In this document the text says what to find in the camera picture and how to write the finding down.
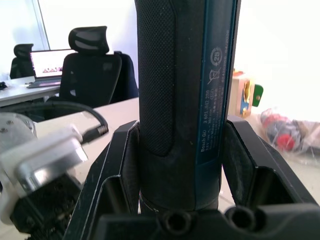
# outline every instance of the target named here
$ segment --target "office chair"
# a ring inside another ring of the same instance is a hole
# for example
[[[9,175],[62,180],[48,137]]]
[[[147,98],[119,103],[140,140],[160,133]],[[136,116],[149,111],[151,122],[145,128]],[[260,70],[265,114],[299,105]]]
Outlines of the office chair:
[[[135,69],[131,57],[121,51],[115,51],[114,54],[121,57],[122,67],[111,104],[139,97]]]
[[[106,26],[95,26],[79,27],[70,32],[69,45],[77,53],[65,57],[59,97],[48,101],[70,101],[92,108],[111,102],[122,59],[118,54],[106,55],[109,52],[106,30]],[[45,119],[71,113],[69,110],[45,111]]]
[[[18,44],[14,47],[13,52],[16,56],[12,60],[10,78],[18,79],[34,75],[34,70],[30,58],[33,44]]]

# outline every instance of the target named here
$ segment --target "black textured grip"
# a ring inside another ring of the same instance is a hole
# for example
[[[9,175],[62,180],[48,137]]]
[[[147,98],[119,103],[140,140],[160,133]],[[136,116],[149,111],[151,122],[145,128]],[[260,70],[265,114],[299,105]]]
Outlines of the black textured grip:
[[[140,139],[165,156],[174,141],[175,13],[170,0],[137,0]]]

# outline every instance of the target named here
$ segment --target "black holder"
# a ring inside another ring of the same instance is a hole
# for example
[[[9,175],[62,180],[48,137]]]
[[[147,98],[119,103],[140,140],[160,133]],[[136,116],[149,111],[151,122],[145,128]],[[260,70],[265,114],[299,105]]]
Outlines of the black holder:
[[[138,215],[138,149],[139,122],[114,132],[90,168],[64,240],[320,239],[316,201],[281,155],[241,118],[228,118],[220,152],[236,203],[225,214]]]

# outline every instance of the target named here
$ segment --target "screw hole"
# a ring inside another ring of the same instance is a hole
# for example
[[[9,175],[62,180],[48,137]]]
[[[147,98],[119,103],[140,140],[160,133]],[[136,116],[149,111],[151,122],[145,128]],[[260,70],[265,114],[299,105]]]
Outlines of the screw hole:
[[[230,208],[226,211],[225,216],[235,227],[239,229],[254,231],[256,228],[256,218],[254,213],[245,207],[236,206]]]
[[[183,235],[191,226],[191,217],[186,212],[168,212],[164,215],[166,229],[173,235]]]

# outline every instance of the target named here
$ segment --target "desk surface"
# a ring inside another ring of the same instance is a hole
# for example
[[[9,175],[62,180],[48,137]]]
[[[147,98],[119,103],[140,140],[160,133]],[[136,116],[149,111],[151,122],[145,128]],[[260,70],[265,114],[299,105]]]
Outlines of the desk surface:
[[[8,88],[0,91],[0,107],[59,93],[60,86],[27,88],[27,84],[33,83],[34,81],[35,78],[33,76],[5,81]]]
[[[113,132],[121,125],[130,121],[139,119],[139,100],[138,98],[123,101],[116,104],[111,104],[96,109],[108,122],[109,133],[96,141],[84,145],[83,149],[88,156],[88,161],[75,168],[76,177],[79,181],[83,182],[88,174],[89,168],[93,161],[99,156],[101,151],[106,147],[112,138]],[[262,135],[257,116],[252,115],[246,120],[251,124],[252,128],[258,135]],[[47,135],[52,131],[56,131],[68,124],[73,123],[80,132],[98,125],[98,121],[87,112],[75,113],[68,116],[59,117],[56,119],[40,122],[36,124],[37,136],[39,138]],[[287,159],[288,164],[300,178],[305,187],[313,195],[315,200],[320,204],[320,169],[302,165]],[[219,195],[219,210],[225,210],[234,204],[230,189],[224,174],[222,174],[222,185]],[[23,240],[25,235],[18,233],[13,226],[6,226],[0,223],[0,240],[2,239],[15,239]]]
[[[110,128],[110,133],[101,139],[94,141],[91,144],[85,145],[83,148],[88,155],[89,161],[85,162],[81,166],[76,168],[76,176],[80,181],[84,181],[89,171],[89,167],[92,162],[98,157],[101,151],[109,143],[112,137],[112,133],[121,125],[128,123],[130,121],[139,119],[139,99],[135,98],[132,100],[123,101],[116,104],[111,104],[107,106],[102,106],[97,108],[97,111],[102,114],[107,120]],[[265,138],[262,128],[260,126],[260,121],[257,120],[258,116],[252,114],[247,117],[246,120],[250,123],[253,130],[262,138]],[[94,119],[89,113],[81,112],[76,113],[56,119],[52,119],[45,122],[40,122],[36,125],[38,132],[38,137],[46,135],[48,132],[60,129],[69,123],[75,124],[75,126],[84,132],[90,127],[94,127],[98,124],[98,121]],[[299,177],[301,182],[311,193],[314,199],[320,204],[320,168],[303,165],[298,163],[295,159],[297,156],[283,155],[286,162],[292,168],[294,173]],[[299,158],[308,158],[308,156],[299,156]],[[222,182],[222,192],[228,197],[227,200],[233,202],[230,194],[228,184],[224,187],[224,182]]]

